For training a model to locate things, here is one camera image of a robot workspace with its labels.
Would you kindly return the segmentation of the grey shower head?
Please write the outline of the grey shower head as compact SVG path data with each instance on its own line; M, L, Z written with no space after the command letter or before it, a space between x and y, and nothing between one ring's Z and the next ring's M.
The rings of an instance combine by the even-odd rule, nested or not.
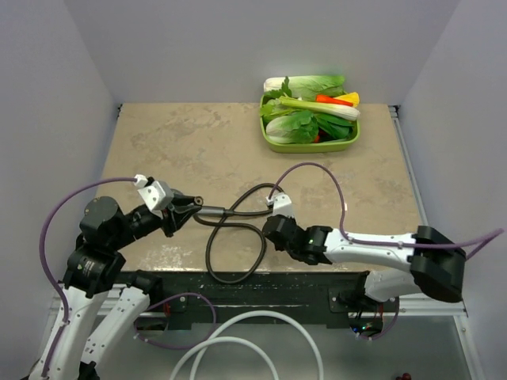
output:
M225 213L226 209L224 207L203 206L196 215L222 218Z

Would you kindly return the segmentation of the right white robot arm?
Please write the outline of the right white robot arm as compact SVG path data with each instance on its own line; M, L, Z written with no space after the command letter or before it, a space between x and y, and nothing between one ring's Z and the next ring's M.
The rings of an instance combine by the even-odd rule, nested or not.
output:
M294 218L274 215L262 233L276 250L305 264L384 266L384 271L371 271L359 280L353 302L360 310L417 293L440 302L462 301L466 253L432 227L419 226L414 234L344 235L329 226L303 229Z

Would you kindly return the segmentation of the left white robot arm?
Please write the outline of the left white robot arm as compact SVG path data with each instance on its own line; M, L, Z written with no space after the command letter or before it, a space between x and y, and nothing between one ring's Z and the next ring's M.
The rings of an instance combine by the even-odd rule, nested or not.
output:
M51 335L31 379L97 379L120 338L144 310L164 301L162 280L137 271L100 324L98 312L126 260L120 250L162 230L173 236L203 206L199 196L185 196L152 184L140 190L144 204L125 214L109 196L91 200L80 222L76 248L67 260L61 299Z

